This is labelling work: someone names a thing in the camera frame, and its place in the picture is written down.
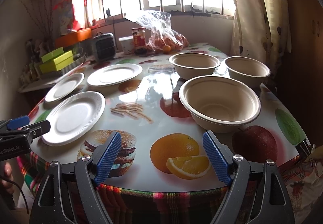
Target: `paper plate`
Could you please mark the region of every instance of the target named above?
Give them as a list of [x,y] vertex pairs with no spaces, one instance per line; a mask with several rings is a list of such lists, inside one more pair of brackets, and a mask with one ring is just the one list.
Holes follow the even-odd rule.
[[117,64],[101,68],[88,77],[88,84],[94,87],[115,85],[134,78],[143,71],[135,64]]
[[101,93],[88,91],[69,97],[47,116],[51,129],[42,136],[49,146],[62,146],[83,136],[101,117],[105,99]]
[[67,96],[82,83],[83,79],[83,73],[76,73],[65,77],[47,93],[45,102],[51,103]]

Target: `orange box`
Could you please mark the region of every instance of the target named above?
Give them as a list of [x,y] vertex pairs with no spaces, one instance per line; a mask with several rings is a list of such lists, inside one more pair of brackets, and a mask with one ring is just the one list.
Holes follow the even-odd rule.
[[91,37],[91,28],[81,29],[77,32],[69,33],[67,35],[61,36],[60,38],[57,38],[55,40],[55,48],[59,48],[61,46],[65,48]]

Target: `screw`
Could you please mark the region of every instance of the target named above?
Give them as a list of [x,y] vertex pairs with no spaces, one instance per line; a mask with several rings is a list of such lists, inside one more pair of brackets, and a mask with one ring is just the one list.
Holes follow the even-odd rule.
[[91,159],[91,156],[90,155],[84,155],[83,157],[82,157],[82,160],[83,161],[89,161]]
[[267,164],[269,166],[274,166],[275,165],[275,162],[273,160],[271,160],[271,159],[267,159]]
[[241,156],[241,155],[234,155],[234,156],[233,156],[233,158],[234,158],[235,160],[237,160],[237,161],[241,161],[241,160],[243,160],[243,156]]
[[50,164],[51,167],[56,167],[59,163],[57,161],[52,161],[52,163]]

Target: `curtain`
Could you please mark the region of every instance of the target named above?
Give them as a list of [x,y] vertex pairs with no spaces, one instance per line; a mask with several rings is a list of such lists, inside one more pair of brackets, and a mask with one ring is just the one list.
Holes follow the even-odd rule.
[[234,0],[231,55],[265,63],[275,76],[286,48],[290,52],[287,0]]

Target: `printed hamburger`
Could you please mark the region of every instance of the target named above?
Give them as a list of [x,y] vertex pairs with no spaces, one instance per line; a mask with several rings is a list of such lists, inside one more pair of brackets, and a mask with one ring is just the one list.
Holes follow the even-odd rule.
[[[77,160],[84,155],[92,155],[97,146],[103,144],[114,130],[97,130],[81,145]],[[108,177],[119,177],[127,172],[136,155],[136,137],[128,132],[116,130],[121,134],[121,149]]]

